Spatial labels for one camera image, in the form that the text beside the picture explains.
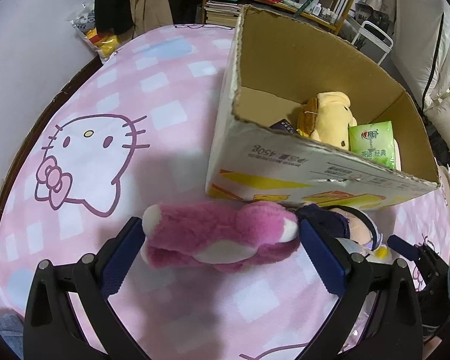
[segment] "screw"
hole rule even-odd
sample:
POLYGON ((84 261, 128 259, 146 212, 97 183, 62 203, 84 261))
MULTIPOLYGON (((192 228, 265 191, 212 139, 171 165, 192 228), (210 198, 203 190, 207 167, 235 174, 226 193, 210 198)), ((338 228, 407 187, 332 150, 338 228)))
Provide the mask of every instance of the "screw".
POLYGON ((87 253, 82 257, 82 263, 90 264, 95 259, 95 255, 92 253, 87 253))
POLYGON ((49 263, 50 263, 50 262, 48 261, 48 259, 42 259, 42 261, 38 263, 38 267, 39 267, 40 269, 45 269, 45 268, 48 267, 48 264, 49 264, 49 263))
POLYGON ((352 260, 356 263, 361 263, 363 261, 363 256, 360 253, 352 253, 352 260))
POLYGON ((408 264, 407 264, 407 262, 404 259, 397 259, 397 265, 400 268, 407 268, 408 267, 408 264))

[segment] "black strap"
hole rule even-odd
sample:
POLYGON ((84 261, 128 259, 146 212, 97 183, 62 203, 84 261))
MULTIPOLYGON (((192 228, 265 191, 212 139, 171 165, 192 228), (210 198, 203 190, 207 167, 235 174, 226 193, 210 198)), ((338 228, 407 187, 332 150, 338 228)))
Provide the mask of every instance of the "black strap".
POLYGON ((442 39, 442 31, 443 31, 443 19, 445 18, 445 13, 442 13, 442 20, 440 20, 440 28, 438 30, 438 38, 437 38, 437 45, 435 46, 435 54, 433 55, 433 62, 432 62, 432 70, 430 71, 430 76, 428 77, 427 86, 425 87, 425 90, 423 91, 422 96, 422 114, 423 110, 425 108, 425 96, 428 92, 428 89, 430 88, 430 84, 432 83, 433 76, 435 75, 435 69, 437 68, 437 59, 438 59, 438 51, 440 50, 440 40, 442 39))

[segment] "open cardboard box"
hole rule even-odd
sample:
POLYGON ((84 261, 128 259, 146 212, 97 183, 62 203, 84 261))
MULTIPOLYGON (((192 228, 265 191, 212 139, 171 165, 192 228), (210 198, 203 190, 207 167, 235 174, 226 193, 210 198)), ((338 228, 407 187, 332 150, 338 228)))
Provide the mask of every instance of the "open cardboard box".
POLYGON ((423 123, 403 87, 340 38, 244 7, 235 29, 211 148, 212 197, 314 202, 361 209, 402 203, 439 186, 423 123), (340 91, 358 124, 392 122, 402 172, 349 151, 271 130, 321 92, 340 91))

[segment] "white chair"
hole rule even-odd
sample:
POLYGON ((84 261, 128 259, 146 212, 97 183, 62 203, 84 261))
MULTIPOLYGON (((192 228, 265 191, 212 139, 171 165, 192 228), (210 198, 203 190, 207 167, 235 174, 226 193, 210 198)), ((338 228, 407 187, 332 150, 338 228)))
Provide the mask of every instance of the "white chair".
POLYGON ((367 39, 370 39, 374 44, 376 44, 378 47, 380 47, 385 52, 385 54, 383 54, 383 57, 380 59, 380 61, 378 61, 378 64, 380 65, 383 62, 383 60, 385 59, 385 57, 388 55, 388 53, 392 50, 392 47, 394 46, 394 41, 391 39, 390 36, 388 36, 386 34, 385 31, 381 30, 375 24, 373 24, 367 20, 364 21, 362 23, 361 27, 358 29, 358 32, 356 33, 355 38, 352 41, 352 45, 355 45, 355 42, 357 41, 357 39, 359 38, 360 35, 363 35, 367 39), (370 26, 370 27, 374 28, 375 30, 377 30, 378 32, 380 32, 385 37, 385 39, 390 42, 390 45, 387 45, 385 42, 381 41, 370 31, 366 30, 365 26, 370 26))

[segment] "hello kitty print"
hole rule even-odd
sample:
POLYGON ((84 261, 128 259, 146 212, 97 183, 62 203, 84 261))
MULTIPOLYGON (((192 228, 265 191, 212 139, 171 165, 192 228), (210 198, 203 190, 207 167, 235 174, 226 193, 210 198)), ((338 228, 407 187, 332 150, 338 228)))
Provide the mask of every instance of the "hello kitty print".
POLYGON ((35 199, 48 202, 53 210, 64 203, 83 204, 92 214, 111 215, 120 199, 120 177, 138 144, 135 124, 142 116, 98 114, 77 117, 49 136, 43 161, 37 169, 35 199))

